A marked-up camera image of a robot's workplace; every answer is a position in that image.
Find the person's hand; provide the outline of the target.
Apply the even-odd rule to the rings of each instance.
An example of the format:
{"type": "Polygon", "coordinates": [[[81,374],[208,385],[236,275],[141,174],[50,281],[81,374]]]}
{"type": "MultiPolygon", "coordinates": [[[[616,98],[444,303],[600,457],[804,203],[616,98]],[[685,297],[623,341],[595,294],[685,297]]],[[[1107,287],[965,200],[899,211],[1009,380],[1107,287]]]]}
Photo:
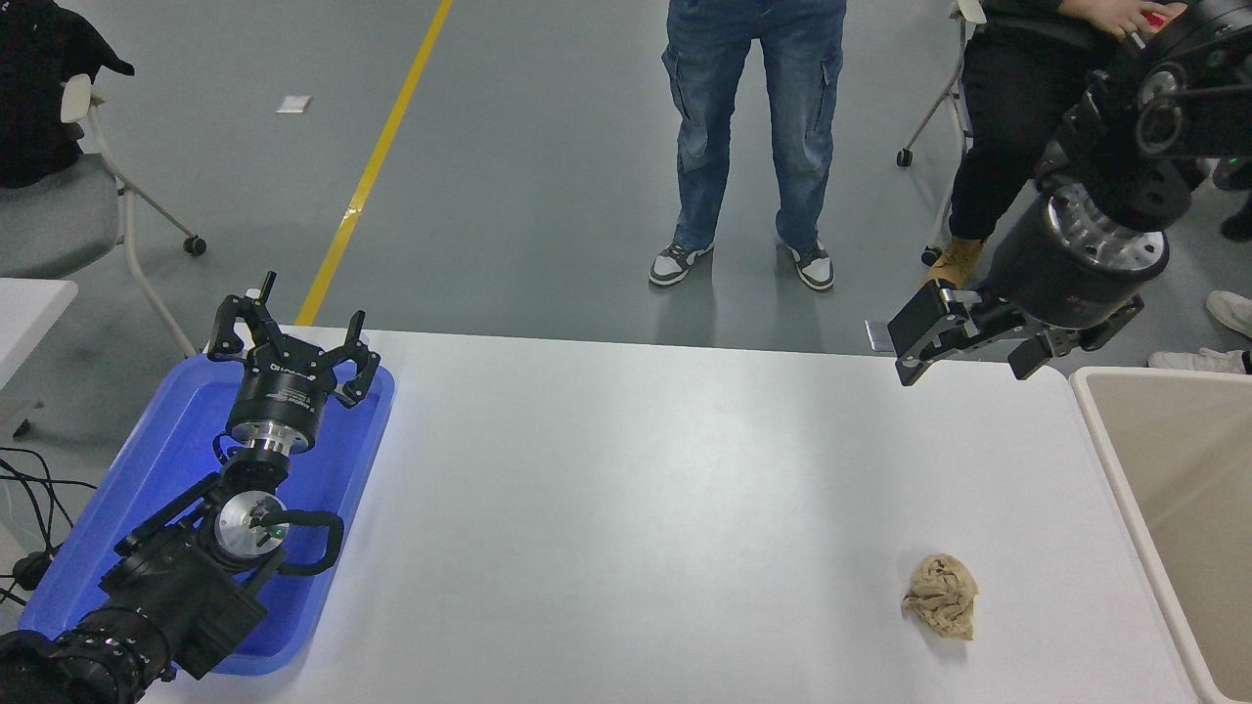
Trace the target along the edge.
{"type": "Polygon", "coordinates": [[[1058,13],[1083,20],[1118,39],[1131,34],[1153,34],[1149,14],[1171,18],[1171,8],[1149,1],[1060,1],[1058,13]]]}

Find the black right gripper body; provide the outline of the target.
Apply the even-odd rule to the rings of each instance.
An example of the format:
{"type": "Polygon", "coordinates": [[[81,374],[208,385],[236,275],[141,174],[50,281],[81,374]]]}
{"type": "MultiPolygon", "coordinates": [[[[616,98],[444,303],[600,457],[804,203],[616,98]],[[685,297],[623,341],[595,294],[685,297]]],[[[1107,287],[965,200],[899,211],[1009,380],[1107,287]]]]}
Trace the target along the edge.
{"type": "Polygon", "coordinates": [[[1090,198],[1039,198],[1007,232],[978,287],[1060,329],[1090,329],[1167,266],[1167,238],[1122,225],[1090,198]]]}

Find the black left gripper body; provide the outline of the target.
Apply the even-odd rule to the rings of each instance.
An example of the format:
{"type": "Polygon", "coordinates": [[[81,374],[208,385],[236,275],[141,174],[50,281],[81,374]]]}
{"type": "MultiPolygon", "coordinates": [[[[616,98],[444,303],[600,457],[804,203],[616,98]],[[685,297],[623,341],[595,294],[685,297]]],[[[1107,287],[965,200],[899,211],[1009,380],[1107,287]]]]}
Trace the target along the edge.
{"type": "Polygon", "coordinates": [[[249,352],[227,418],[235,441],[314,441],[336,393],[336,370],[319,355],[249,352]]]}

